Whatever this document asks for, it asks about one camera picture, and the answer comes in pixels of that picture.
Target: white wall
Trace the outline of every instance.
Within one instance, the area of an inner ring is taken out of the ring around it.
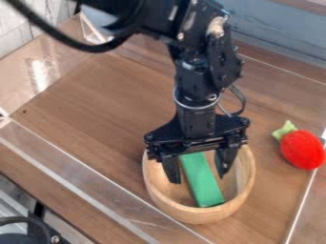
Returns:
[[[75,10],[71,0],[23,0],[53,24],[66,21]],[[25,17],[0,0],[0,58],[41,35]]]

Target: wooden table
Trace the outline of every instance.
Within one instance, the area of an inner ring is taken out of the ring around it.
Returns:
[[[77,19],[65,28],[79,30]],[[42,37],[3,59],[0,71],[9,59],[19,59],[38,42],[49,41]],[[67,49],[54,41],[51,45],[57,51]],[[190,227],[217,243],[281,243],[311,173],[285,162],[270,133],[288,119],[300,128],[321,133],[326,72],[238,45],[246,60],[238,86],[249,100],[245,115],[253,120],[249,136],[257,182],[236,215],[217,224]],[[114,52],[63,53],[55,58],[78,65],[71,65],[55,84],[11,117],[152,203],[142,175],[144,134],[166,123],[176,112],[176,72],[166,48],[141,35]],[[226,107],[234,109],[237,102],[229,93],[224,99]],[[0,172],[95,242],[144,242],[9,149],[0,148],[0,152]]]

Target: black cable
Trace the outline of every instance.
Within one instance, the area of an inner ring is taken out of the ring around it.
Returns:
[[[46,237],[46,244],[51,244],[51,234],[46,227],[46,225],[35,218],[15,216],[15,217],[0,217],[0,227],[17,223],[31,223],[41,227],[45,237]]]
[[[46,21],[39,17],[39,15],[30,9],[30,7],[22,3],[19,0],[6,0],[6,2],[26,16],[26,18],[31,21],[34,25],[37,25],[49,35],[51,35],[59,42],[65,43],[70,47],[87,52],[106,52],[115,49],[130,37],[127,35],[122,38],[115,38],[111,42],[107,42],[101,45],[87,45],[70,36],[67,36],[63,32],[57,30],[51,25],[46,23]]]

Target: wooden bowl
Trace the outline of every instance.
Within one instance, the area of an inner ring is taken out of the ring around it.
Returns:
[[[173,184],[165,174],[162,164],[144,157],[144,174],[150,197],[158,208],[177,220],[190,224],[205,224],[222,220],[242,206],[256,181],[256,159],[249,146],[240,150],[232,171],[220,179],[214,152],[206,152],[208,161],[226,198],[224,205],[198,208],[182,173],[182,184]]]

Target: green object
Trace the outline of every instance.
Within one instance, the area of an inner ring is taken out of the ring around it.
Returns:
[[[213,207],[226,202],[214,174],[206,161],[205,153],[196,152],[180,157],[190,189],[198,207]]]
[[[278,129],[277,131],[274,131],[272,133],[273,137],[281,142],[284,136],[290,133],[290,132],[296,132],[299,131],[299,128],[294,126],[294,124],[288,120],[285,122],[285,125],[281,129]]]

